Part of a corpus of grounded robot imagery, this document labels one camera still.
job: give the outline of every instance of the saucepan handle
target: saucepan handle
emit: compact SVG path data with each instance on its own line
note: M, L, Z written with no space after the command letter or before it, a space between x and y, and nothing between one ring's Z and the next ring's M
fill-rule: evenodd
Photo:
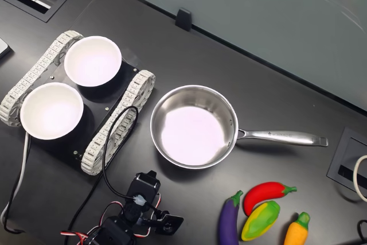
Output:
M238 137L238 140L261 139L299 146L328 146L329 144L327 138L296 131L247 131L239 129L239 132L243 133L243 136Z

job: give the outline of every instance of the yellow pepper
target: yellow pepper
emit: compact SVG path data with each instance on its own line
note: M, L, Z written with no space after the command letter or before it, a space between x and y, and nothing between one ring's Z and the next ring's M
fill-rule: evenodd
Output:
M302 212L287 231L284 245L304 245L309 234L310 215Z
M278 218L280 206L274 201L268 201L258 206L247 219L241 238L250 241L266 233Z

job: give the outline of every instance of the robotic arm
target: robotic arm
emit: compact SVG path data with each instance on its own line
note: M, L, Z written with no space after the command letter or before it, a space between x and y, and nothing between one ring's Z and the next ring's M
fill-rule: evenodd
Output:
M161 183L156 179L157 173L138 173L132 181L127 196L135 200L126 200L123 212L108 217L101 227L95 229L83 242L86 245L133 245L136 237L132 231L134 225L154 227L159 235L173 235L181 226L183 217L170 215L152 206ZM154 210L156 220L143 218L143 213L150 208Z

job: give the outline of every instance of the black table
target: black table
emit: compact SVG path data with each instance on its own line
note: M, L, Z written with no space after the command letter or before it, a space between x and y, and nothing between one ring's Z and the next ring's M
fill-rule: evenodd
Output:
M18 20L11 20L13 29L9 32L17 29L20 34ZM25 57L26 52L19 48L16 55L0 61L0 95L5 95L68 27L47 24L45 30L37 30L39 34L46 33L39 44L38 38L27 43L14 38L13 48L28 45L33 54L24 63L20 57ZM367 204L353 203L357 195L327 178L326 173L344 127L367 135L366 117L221 44L177 28L173 20L137 0L93 0L70 29L84 36L110 38L123 55L128 55L128 62L157 77L135 132L115 158L109 175L111 184L125 192L137 172L156 171L162 184L160 209L181 215L185 221L174 236L151 234L138 240L138 244L216 244L217 221L224 200L239 189L246 192L265 181L295 185L298 192L278 200L278 221L251 244L282 244L294 213L302 211L311 215L307 244L339 245L357 239L356 224L367 218ZM328 137L330 145L297 147L240 141L228 158L215 167L198 172L176 168L156 151L149 123L157 101L166 92L186 84L205 85L222 93L232 103L244 129L304 131ZM21 129L0 124L1 206L8 200L21 165L23 139ZM86 174L33 149L11 219L46 244L61 244L59 230L67 228L92 183ZM104 207L116 199L101 183L75 229L88 231L95 226ZM245 215L240 211L239 229L244 221Z

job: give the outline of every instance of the green stem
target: green stem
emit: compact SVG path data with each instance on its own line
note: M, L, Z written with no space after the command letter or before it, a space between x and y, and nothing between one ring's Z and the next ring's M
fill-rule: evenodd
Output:
M239 190L235 195L233 195L231 197L231 199L233 200L233 204L235 205L235 207L240 204L241 195L243 195L243 191L242 190Z
M297 188L295 186L284 186L284 191L282 191L284 193L284 195L287 195L290 192L296 192Z
M307 212L302 212L297 220L295 221L296 223L300 224L303 228L305 228L306 230L309 230L309 222L310 222L310 215Z

